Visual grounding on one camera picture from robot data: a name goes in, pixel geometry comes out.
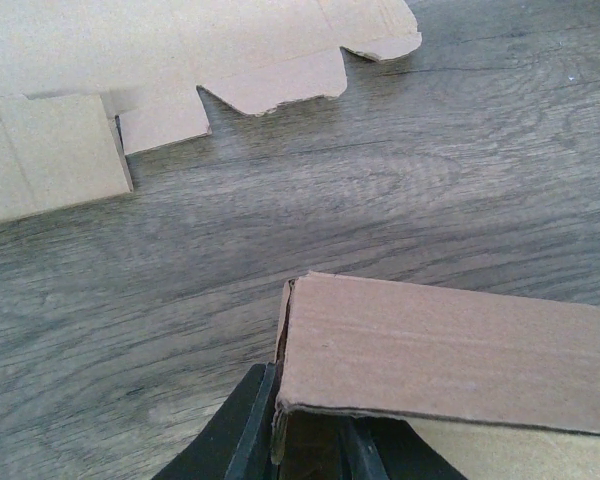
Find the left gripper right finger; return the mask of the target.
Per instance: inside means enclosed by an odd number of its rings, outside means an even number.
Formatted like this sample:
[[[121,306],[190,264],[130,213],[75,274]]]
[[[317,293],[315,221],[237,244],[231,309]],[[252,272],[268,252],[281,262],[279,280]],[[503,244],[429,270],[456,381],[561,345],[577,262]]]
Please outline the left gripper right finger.
[[[339,419],[339,477],[367,480],[465,480],[403,420]]]

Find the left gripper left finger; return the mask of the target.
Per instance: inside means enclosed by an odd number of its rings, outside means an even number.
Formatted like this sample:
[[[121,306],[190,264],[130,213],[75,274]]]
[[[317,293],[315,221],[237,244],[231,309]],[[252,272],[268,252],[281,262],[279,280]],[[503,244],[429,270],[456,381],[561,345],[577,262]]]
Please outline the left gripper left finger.
[[[276,479],[271,436],[276,367],[255,364],[198,436],[156,479]]]

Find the cardboard box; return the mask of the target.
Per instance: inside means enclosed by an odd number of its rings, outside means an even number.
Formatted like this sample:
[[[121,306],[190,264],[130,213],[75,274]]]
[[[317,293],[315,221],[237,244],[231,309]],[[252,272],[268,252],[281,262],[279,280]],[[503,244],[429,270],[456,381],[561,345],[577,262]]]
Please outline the cardboard box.
[[[466,479],[600,479],[600,307],[311,272],[275,362],[283,478],[339,475],[339,419],[372,417]]]

